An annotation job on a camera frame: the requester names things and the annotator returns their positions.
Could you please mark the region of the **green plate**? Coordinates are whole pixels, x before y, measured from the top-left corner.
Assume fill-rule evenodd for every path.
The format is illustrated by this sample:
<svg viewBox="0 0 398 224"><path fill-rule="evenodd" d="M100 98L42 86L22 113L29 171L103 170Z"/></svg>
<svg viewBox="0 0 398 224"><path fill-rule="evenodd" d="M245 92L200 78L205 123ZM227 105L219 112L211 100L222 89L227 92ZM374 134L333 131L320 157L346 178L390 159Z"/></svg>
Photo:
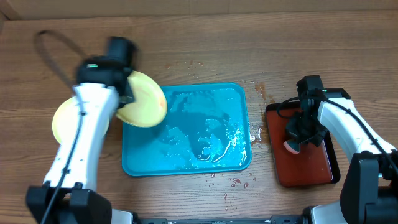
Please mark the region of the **green plate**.
<svg viewBox="0 0 398 224"><path fill-rule="evenodd" d="M167 114L167 100L161 87L151 77L134 71L128 78L134 102L116 112L121 121L141 128L160 124Z"/></svg>
<svg viewBox="0 0 398 224"><path fill-rule="evenodd" d="M73 141L78 127L80 133L78 142L87 145L99 141L104 137L109 128L109 116L100 115L99 106L89 106L94 111L81 114L77 97L73 96L64 101L56 110L52 120L52 132L59 144Z"/></svg>

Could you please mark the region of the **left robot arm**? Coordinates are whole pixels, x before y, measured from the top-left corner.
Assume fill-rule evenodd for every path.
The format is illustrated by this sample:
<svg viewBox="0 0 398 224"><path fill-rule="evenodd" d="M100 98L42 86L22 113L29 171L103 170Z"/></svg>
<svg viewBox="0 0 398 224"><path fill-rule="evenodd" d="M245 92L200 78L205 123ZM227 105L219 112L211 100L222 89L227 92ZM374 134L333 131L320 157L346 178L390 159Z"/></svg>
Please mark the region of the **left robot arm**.
<svg viewBox="0 0 398 224"><path fill-rule="evenodd" d="M60 144L40 187L28 188L26 204L37 223L134 223L132 212L114 209L96 193L98 162L107 123L131 96L129 57L86 59L73 87L77 127Z"/></svg>

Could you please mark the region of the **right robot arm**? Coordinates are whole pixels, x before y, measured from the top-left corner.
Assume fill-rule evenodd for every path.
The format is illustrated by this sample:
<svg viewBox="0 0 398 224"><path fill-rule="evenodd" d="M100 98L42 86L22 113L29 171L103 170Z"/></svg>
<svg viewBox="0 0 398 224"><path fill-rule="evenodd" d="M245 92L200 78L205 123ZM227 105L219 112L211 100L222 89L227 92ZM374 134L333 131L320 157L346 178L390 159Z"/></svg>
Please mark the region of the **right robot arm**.
<svg viewBox="0 0 398 224"><path fill-rule="evenodd" d="M325 88L320 76L296 84L301 110L289 116L285 148L319 146L332 134L350 161L340 199L303 210L301 223L397 223L397 149L358 113L343 88Z"/></svg>

